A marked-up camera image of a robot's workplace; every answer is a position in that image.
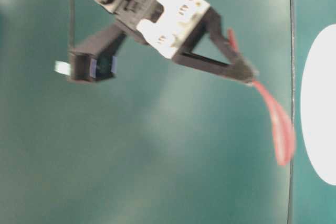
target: black cable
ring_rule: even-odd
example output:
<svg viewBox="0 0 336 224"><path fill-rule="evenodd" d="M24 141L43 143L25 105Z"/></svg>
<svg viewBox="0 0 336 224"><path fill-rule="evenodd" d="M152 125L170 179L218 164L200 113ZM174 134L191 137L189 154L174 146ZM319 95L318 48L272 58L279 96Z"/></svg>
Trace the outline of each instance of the black cable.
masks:
<svg viewBox="0 0 336 224"><path fill-rule="evenodd" d="M75 47L75 0L69 0L69 38L68 38L68 49Z"/></svg>

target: green surface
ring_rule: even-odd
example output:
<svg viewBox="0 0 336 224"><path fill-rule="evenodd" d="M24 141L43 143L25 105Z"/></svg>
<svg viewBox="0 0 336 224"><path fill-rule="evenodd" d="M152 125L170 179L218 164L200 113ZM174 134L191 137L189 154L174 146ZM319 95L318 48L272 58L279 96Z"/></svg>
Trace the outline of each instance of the green surface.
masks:
<svg viewBox="0 0 336 224"><path fill-rule="evenodd" d="M207 1L290 111L289 0ZM76 9L77 41L112 22ZM53 72L67 26L68 0L0 0L0 223L286 223L289 169L254 89L132 39L117 79L69 83Z"/></svg>
<svg viewBox="0 0 336 224"><path fill-rule="evenodd" d="M298 148L294 161L292 223L334 224L336 187L320 179L310 164L302 138L300 90L309 49L320 31L336 23L336 5L335 0L294 0L294 4L297 86L295 123Z"/></svg>

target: white plastic connector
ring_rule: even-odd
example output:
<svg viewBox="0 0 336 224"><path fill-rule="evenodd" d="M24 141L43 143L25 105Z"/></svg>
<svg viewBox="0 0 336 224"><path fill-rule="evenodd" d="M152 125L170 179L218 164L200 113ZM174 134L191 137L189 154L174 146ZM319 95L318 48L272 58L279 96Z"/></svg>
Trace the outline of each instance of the white plastic connector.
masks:
<svg viewBox="0 0 336 224"><path fill-rule="evenodd" d="M172 59L210 4L204 0L157 0L164 8L156 23L142 19L137 30L167 59Z"/></svg>
<svg viewBox="0 0 336 224"><path fill-rule="evenodd" d="M55 72L70 76L71 67L70 64L63 61L55 61Z"/></svg>

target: white circle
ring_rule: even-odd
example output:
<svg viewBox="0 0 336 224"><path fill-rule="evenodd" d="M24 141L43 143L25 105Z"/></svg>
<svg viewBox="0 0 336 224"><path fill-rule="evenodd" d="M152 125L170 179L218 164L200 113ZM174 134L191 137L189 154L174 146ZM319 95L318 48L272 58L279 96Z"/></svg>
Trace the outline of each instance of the white circle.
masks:
<svg viewBox="0 0 336 224"><path fill-rule="evenodd" d="M336 24L325 28L310 48L301 87L303 139L312 166L336 185Z"/></svg>

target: green backdrop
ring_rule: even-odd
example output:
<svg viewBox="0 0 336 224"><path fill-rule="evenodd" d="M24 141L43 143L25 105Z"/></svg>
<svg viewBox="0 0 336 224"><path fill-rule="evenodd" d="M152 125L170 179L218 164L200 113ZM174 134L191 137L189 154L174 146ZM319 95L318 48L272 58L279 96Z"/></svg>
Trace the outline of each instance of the green backdrop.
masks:
<svg viewBox="0 0 336 224"><path fill-rule="evenodd" d="M290 112L290 0L207 1ZM76 11L77 42L112 22ZM0 223L286 223L289 167L254 89L132 39L117 79L69 83L67 28L68 0L0 0Z"/></svg>
<svg viewBox="0 0 336 224"><path fill-rule="evenodd" d="M320 31L336 23L336 4L334 0L294 0L293 3L297 90L295 124L298 149L294 159L292 223L334 224L336 223L336 187L321 180L310 164L302 138L300 90L309 49Z"/></svg>

